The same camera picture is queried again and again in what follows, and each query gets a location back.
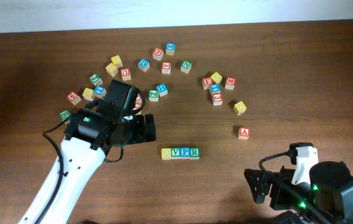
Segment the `green V block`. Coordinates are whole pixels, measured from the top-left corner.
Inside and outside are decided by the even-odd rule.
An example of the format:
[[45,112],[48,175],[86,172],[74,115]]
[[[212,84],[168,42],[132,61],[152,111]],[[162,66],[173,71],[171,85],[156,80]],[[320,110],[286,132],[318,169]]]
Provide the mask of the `green V block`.
[[181,150],[179,147],[171,148],[172,159],[180,159],[181,158]]

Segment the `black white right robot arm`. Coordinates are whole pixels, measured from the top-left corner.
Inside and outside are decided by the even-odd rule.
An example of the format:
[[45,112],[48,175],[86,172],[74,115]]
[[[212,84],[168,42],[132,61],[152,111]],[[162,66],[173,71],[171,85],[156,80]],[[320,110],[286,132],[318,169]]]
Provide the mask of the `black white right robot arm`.
[[281,214],[270,223],[353,224],[353,176],[344,162],[320,162],[309,170],[309,183],[295,185],[293,169],[282,167],[272,175],[293,189],[293,193],[262,170],[246,169],[244,177],[254,202],[271,198],[270,208]]

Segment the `yellow C block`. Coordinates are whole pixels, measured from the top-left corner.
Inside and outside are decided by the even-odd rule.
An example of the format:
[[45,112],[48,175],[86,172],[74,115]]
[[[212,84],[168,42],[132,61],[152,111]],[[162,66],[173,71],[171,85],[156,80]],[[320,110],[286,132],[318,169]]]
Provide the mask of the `yellow C block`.
[[172,159],[172,149],[171,148],[162,148],[161,157],[162,157],[162,160],[171,160]]

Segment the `green R block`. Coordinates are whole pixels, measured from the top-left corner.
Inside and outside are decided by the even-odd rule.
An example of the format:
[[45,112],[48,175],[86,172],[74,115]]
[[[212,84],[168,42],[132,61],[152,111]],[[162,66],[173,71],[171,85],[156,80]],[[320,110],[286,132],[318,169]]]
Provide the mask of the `green R block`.
[[190,159],[195,160],[200,158],[200,149],[199,148],[190,148]]

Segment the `blue P block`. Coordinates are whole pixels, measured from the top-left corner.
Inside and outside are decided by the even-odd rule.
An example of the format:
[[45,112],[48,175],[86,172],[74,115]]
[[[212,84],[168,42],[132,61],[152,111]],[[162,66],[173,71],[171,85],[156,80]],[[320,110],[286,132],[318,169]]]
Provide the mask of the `blue P block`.
[[190,148],[189,147],[181,147],[180,148],[180,158],[181,159],[189,159],[190,158]]

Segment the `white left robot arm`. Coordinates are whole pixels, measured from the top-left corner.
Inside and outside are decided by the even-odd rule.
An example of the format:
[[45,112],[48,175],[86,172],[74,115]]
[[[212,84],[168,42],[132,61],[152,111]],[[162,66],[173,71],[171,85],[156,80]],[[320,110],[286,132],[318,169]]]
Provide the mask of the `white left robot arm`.
[[112,119],[83,108],[66,122],[65,137],[57,144],[44,131],[57,158],[21,223],[66,223],[83,189],[98,167],[110,162],[114,147],[156,140],[154,116],[133,114]]

